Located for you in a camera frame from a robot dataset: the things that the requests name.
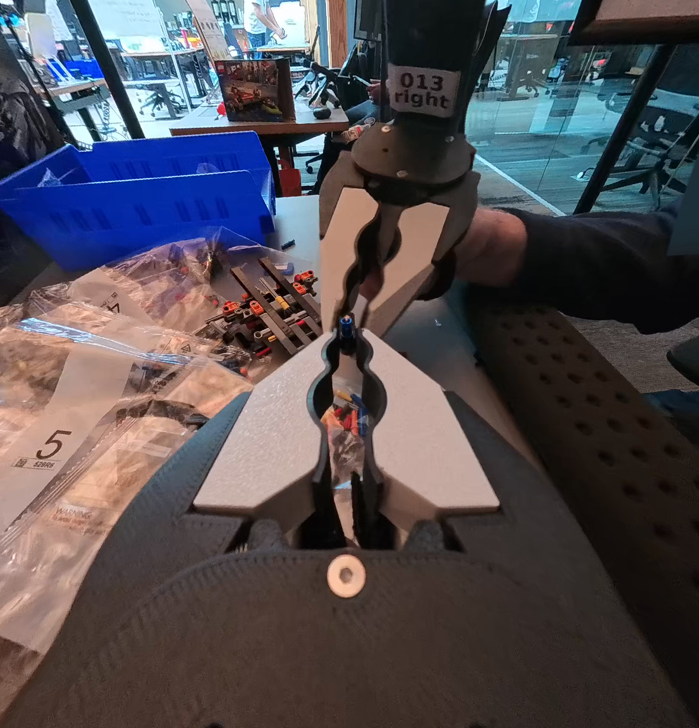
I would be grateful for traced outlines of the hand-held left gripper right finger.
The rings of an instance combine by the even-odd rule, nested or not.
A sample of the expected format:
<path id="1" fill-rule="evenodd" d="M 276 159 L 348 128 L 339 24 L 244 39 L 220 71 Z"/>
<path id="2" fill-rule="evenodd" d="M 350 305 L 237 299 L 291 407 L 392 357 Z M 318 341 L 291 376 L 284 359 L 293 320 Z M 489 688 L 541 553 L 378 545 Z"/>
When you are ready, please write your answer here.
<path id="1" fill-rule="evenodd" d="M 362 472 L 352 474 L 360 547 L 390 548 L 395 532 L 424 521 L 498 513 L 445 389 L 369 330 L 357 329 L 355 341 L 368 414 Z"/>

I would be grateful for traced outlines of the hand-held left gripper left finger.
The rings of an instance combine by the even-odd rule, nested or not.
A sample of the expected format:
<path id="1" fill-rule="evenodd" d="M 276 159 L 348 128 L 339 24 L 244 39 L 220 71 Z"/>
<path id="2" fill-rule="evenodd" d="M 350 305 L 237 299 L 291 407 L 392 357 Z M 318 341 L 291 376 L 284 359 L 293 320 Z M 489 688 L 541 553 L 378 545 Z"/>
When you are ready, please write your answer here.
<path id="1" fill-rule="evenodd" d="M 324 333 L 254 386 L 193 500 L 197 512 L 273 520 L 308 548 L 346 545 L 321 423 L 338 356 L 338 334 Z"/>

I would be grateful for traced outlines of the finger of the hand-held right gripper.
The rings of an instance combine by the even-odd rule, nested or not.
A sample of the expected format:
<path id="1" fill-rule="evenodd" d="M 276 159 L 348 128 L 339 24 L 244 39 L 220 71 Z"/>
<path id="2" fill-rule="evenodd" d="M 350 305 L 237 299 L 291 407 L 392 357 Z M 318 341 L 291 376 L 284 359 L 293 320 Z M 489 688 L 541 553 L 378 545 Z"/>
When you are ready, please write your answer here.
<path id="1" fill-rule="evenodd" d="M 381 287 L 367 304 L 363 329 L 383 337 L 431 279 L 449 212 L 445 205 L 422 204 L 400 214 L 399 248 L 381 266 Z"/>
<path id="2" fill-rule="evenodd" d="M 379 203 L 362 188 L 344 188 L 319 246 L 321 282 L 320 311 L 324 331 L 332 331 L 339 319 L 354 311 L 364 281 L 361 309 L 363 328 L 383 331 L 375 303 L 383 286 L 379 249 Z"/>

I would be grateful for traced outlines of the dark grey lego chassis frame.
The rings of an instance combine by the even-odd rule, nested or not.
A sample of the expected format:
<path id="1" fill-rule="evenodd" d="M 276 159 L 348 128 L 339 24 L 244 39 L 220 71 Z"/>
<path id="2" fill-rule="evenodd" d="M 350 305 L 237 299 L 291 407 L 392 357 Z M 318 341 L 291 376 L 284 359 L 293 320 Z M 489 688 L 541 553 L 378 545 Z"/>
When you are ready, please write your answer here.
<path id="1" fill-rule="evenodd" d="M 253 359 L 290 358 L 322 334 L 319 278 L 299 261 L 242 250 L 228 263 L 226 286 L 202 331 Z"/>

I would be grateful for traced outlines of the small clear bag of pins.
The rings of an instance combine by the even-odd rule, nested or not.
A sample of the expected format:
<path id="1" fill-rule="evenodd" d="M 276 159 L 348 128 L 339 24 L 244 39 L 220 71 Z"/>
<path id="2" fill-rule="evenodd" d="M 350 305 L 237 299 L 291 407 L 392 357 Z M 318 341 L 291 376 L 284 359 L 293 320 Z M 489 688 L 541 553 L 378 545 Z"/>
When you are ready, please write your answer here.
<path id="1" fill-rule="evenodd" d="M 332 489 L 336 497 L 351 497 L 352 476 L 361 475 L 369 410 L 361 395 L 361 380 L 333 375 L 333 399 L 321 418 L 327 433 Z"/>

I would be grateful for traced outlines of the pile of clear parts bags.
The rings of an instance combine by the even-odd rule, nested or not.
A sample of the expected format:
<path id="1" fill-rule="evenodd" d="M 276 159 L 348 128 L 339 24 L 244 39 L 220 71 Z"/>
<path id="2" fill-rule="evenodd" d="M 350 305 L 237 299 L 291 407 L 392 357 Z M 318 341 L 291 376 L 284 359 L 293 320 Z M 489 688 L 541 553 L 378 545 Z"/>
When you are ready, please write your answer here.
<path id="1" fill-rule="evenodd" d="M 208 235 L 0 308 L 0 717 L 154 472 L 252 389 Z"/>

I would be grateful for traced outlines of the red lego box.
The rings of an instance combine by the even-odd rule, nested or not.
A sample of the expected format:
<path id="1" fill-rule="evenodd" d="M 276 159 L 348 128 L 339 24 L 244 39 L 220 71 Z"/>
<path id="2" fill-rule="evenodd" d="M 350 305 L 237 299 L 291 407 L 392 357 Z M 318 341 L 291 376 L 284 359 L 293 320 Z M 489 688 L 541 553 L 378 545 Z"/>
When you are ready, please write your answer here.
<path id="1" fill-rule="evenodd" d="M 296 118 L 288 58 L 214 63 L 229 122 L 287 122 Z"/>

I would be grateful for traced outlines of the person's right hand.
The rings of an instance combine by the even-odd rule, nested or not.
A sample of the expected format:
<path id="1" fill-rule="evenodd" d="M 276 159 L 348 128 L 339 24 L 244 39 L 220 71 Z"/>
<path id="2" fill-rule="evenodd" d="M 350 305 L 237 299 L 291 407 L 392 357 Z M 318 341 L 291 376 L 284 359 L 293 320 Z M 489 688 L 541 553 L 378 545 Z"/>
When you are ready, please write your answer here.
<path id="1" fill-rule="evenodd" d="M 455 278 L 483 287 L 507 287 L 523 264 L 528 232 L 518 216 L 480 207 L 455 248 Z"/>

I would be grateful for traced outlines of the wooden table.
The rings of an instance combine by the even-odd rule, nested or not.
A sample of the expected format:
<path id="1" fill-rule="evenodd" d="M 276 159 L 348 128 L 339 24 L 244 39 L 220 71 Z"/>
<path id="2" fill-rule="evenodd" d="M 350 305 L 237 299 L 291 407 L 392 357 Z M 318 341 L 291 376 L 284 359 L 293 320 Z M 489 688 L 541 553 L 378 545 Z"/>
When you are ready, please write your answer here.
<path id="1" fill-rule="evenodd" d="M 170 126 L 172 137 L 210 135 L 230 132 L 255 132 L 268 138 L 268 145 L 279 150 L 279 159 L 294 168 L 294 151 L 299 143 L 329 132 L 344 132 L 350 128 L 342 108 L 329 107 L 329 116 L 318 119 L 314 109 L 301 99 L 295 102 L 295 118 L 281 122 L 230 121 L 217 113 L 217 105 L 201 105 Z"/>

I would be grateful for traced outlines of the blue plastic bin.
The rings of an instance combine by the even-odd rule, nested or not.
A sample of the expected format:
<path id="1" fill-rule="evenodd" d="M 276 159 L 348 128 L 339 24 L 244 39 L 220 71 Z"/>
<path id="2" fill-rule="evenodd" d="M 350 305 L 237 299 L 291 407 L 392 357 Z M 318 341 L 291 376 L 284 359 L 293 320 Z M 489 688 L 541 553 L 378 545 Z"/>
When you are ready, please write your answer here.
<path id="1" fill-rule="evenodd" d="M 7 188 L 0 209 L 64 270 L 97 268 L 214 229 L 254 242 L 274 231 L 270 171 Z"/>
<path id="2" fill-rule="evenodd" d="M 80 159 L 94 181 L 192 176 L 206 166 L 247 171 L 257 186 L 274 189 L 271 165 L 251 131 L 95 143 Z"/>

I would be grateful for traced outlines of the grey office chair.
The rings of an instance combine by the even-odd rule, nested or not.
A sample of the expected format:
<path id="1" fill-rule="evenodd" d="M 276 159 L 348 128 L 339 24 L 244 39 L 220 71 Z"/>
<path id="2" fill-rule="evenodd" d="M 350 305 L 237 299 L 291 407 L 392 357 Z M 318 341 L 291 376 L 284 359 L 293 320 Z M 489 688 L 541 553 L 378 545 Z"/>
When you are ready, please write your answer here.
<path id="1" fill-rule="evenodd" d="M 699 147 L 699 96 L 654 91 L 610 172 L 602 192 L 640 185 L 660 203 L 663 189 L 683 194 L 675 173 L 694 161 Z"/>

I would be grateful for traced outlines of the wooden pegboard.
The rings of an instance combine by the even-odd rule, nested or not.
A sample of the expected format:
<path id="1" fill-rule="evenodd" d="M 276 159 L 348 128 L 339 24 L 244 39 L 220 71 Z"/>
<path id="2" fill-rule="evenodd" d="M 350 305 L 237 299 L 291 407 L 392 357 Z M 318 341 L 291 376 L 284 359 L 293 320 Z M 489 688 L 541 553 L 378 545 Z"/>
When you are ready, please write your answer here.
<path id="1" fill-rule="evenodd" d="M 192 15 L 193 24 L 199 33 L 204 49 L 211 61 L 230 60 L 223 28 L 208 1 L 186 1 Z"/>

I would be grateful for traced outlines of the dark wooden desk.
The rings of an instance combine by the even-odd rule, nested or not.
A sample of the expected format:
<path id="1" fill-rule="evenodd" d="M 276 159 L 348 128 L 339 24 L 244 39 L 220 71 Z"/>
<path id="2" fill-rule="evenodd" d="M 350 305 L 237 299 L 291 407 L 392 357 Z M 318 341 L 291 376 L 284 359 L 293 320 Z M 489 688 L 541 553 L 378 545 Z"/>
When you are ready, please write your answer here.
<path id="1" fill-rule="evenodd" d="M 653 44 L 652 58 L 576 205 L 589 213 L 606 186 L 633 128 L 668 67 L 675 47 L 699 43 L 699 1 L 582 1 L 572 23 L 572 46 Z"/>

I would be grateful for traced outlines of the whiteboard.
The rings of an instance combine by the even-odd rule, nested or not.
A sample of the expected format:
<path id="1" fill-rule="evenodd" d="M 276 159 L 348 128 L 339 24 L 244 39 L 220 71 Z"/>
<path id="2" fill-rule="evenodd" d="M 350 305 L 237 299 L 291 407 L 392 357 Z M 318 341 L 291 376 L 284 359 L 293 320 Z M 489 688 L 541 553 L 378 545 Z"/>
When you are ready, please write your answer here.
<path id="1" fill-rule="evenodd" d="M 162 11 L 154 1 L 90 1 L 89 4 L 106 40 L 167 37 Z"/>

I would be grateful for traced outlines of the black metal post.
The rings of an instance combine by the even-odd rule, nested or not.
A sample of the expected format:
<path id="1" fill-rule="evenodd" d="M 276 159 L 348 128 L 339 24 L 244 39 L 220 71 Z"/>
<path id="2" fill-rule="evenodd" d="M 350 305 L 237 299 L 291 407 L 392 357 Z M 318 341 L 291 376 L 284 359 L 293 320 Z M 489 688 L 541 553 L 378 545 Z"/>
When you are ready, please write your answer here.
<path id="1" fill-rule="evenodd" d="M 121 114 L 129 137 L 133 140 L 145 138 L 143 128 L 137 119 L 129 96 L 118 73 L 110 50 L 102 35 L 97 18 L 95 17 L 89 1 L 70 1 L 76 17 L 79 19 L 83 34 L 89 43 L 94 58 L 97 60 L 103 73 L 111 96 Z"/>

